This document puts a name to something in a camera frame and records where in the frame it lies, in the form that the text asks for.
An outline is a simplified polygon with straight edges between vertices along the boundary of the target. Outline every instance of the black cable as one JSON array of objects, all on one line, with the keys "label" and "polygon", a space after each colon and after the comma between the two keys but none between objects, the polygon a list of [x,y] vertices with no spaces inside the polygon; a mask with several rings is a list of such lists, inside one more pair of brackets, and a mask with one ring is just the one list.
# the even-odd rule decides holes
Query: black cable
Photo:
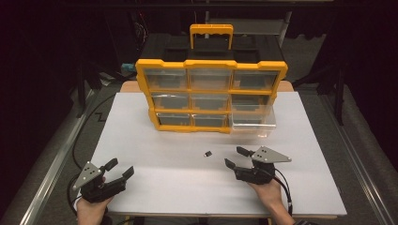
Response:
[{"label": "black cable", "polygon": [[69,184],[68,184],[68,189],[67,189],[68,205],[69,205],[69,208],[72,210],[73,214],[74,214],[76,217],[77,217],[77,212],[76,212],[76,210],[74,209],[73,204],[74,204],[74,202],[75,202],[77,199],[79,199],[80,197],[75,198],[73,201],[71,201],[71,200],[70,200],[70,187],[72,186],[73,182],[74,182],[75,180],[77,180],[78,177],[79,177],[79,173],[76,174],[76,175],[74,175],[74,176],[72,177],[72,179],[70,179]]},{"label": "black cable", "polygon": [[287,190],[287,187],[284,185],[284,183],[276,176],[272,177],[276,182],[278,182],[282,188],[284,189],[284,192],[286,193],[287,197],[287,211],[290,216],[293,216],[293,204],[292,204],[292,198],[290,197],[290,191]]},{"label": "black cable", "polygon": [[280,171],[279,171],[278,169],[276,169],[276,168],[275,168],[275,171],[278,172],[278,173],[282,176],[284,182],[286,183],[287,190],[288,190],[289,193],[290,193],[289,184],[287,184],[287,180],[286,180],[286,178],[284,177],[284,175],[282,174],[282,172],[280,172]]},{"label": "black cable", "polygon": [[278,173],[281,174],[281,176],[283,177],[284,182],[286,183],[286,185],[277,176],[271,175],[268,171],[265,171],[265,170],[259,169],[259,168],[258,168],[258,170],[263,172],[263,173],[265,173],[265,174],[267,174],[267,175],[269,175],[269,176],[271,176],[272,179],[274,179],[276,182],[278,182],[281,185],[281,187],[284,190],[284,193],[286,194],[286,198],[287,198],[287,212],[289,213],[290,216],[293,216],[293,203],[292,203],[292,198],[290,196],[290,188],[289,188],[289,185],[287,184],[286,178],[284,178],[283,174],[279,170],[277,170],[276,168],[274,169],[275,171],[277,171]]},{"label": "black cable", "polygon": [[91,115],[93,115],[93,113],[103,104],[105,103],[107,100],[113,98],[116,94],[111,95],[109,97],[107,97],[106,99],[104,99],[96,108],[94,108],[94,110],[87,116],[87,118],[84,120],[82,127],[80,128],[79,132],[77,133],[75,142],[73,144],[72,147],[72,158],[73,158],[73,162],[76,164],[76,166],[81,170],[83,167],[78,163],[76,157],[75,157],[75,149],[76,149],[76,143],[78,142],[80,135],[82,134],[82,131],[84,130],[84,126],[87,123],[87,121],[90,119]]}]

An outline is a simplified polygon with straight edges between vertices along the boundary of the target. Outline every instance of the white surface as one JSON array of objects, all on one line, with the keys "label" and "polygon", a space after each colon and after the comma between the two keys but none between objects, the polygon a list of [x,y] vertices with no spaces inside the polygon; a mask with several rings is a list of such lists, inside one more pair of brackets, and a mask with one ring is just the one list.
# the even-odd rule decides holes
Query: white surface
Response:
[{"label": "white surface", "polygon": [[[215,132],[157,131],[149,121],[144,94],[117,94],[92,162],[101,166],[118,159],[119,164],[105,174],[108,182],[131,165],[135,174],[109,205],[110,212],[263,217],[267,211],[254,191],[236,180],[224,159],[250,167],[250,159],[238,154],[236,147],[255,151],[265,145],[293,159],[275,167],[290,186],[294,215],[346,215],[299,94],[278,93],[274,111],[277,128],[270,136],[244,141]],[[213,155],[204,157],[207,151]]]}]

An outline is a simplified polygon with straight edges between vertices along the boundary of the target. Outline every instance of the clear plastic drawer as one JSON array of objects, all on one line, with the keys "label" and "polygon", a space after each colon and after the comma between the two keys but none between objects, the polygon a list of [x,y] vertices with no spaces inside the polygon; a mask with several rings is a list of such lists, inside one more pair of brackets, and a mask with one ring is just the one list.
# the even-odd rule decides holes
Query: clear plastic drawer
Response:
[{"label": "clear plastic drawer", "polygon": [[279,74],[274,70],[235,70],[233,89],[270,90]]},{"label": "clear plastic drawer", "polygon": [[226,126],[226,115],[217,114],[193,114],[193,125],[196,127],[224,128]]},{"label": "clear plastic drawer", "polygon": [[226,111],[227,94],[191,94],[191,106],[198,111]]},{"label": "clear plastic drawer", "polygon": [[276,128],[272,106],[257,106],[256,112],[231,111],[229,126],[231,135],[241,138],[267,137]]},{"label": "clear plastic drawer", "polygon": [[149,89],[182,90],[187,88],[186,69],[146,68],[144,69]]},{"label": "clear plastic drawer", "polygon": [[186,113],[157,113],[160,125],[189,126],[191,117]]},{"label": "clear plastic drawer", "polygon": [[189,108],[188,93],[162,93],[151,94],[155,109],[186,110]]},{"label": "clear plastic drawer", "polygon": [[191,90],[228,90],[230,69],[193,68],[189,69]]},{"label": "clear plastic drawer", "polygon": [[262,105],[268,105],[270,96],[267,95],[231,95],[231,110],[253,112]]}]

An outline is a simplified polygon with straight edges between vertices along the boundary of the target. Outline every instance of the human hand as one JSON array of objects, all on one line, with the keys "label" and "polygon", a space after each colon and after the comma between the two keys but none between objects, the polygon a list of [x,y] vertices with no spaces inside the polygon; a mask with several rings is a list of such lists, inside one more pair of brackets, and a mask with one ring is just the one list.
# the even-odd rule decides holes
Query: human hand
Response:
[{"label": "human hand", "polygon": [[292,225],[295,220],[289,215],[282,203],[281,185],[272,179],[268,184],[256,185],[248,183],[257,193],[261,203],[272,214],[279,225]]},{"label": "human hand", "polygon": [[77,203],[77,219],[79,225],[100,225],[106,206],[114,197],[103,202],[90,203],[81,198]]}]

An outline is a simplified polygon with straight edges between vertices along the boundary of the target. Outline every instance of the carrying handle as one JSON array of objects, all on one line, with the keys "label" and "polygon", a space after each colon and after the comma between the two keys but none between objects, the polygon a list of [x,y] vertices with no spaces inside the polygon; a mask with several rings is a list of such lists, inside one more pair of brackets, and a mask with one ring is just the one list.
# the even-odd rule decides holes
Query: carrying handle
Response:
[{"label": "carrying handle", "polygon": [[232,47],[232,36],[234,27],[231,24],[192,24],[190,27],[191,49],[193,49],[193,36],[195,34],[204,35],[228,35],[228,50]]}]

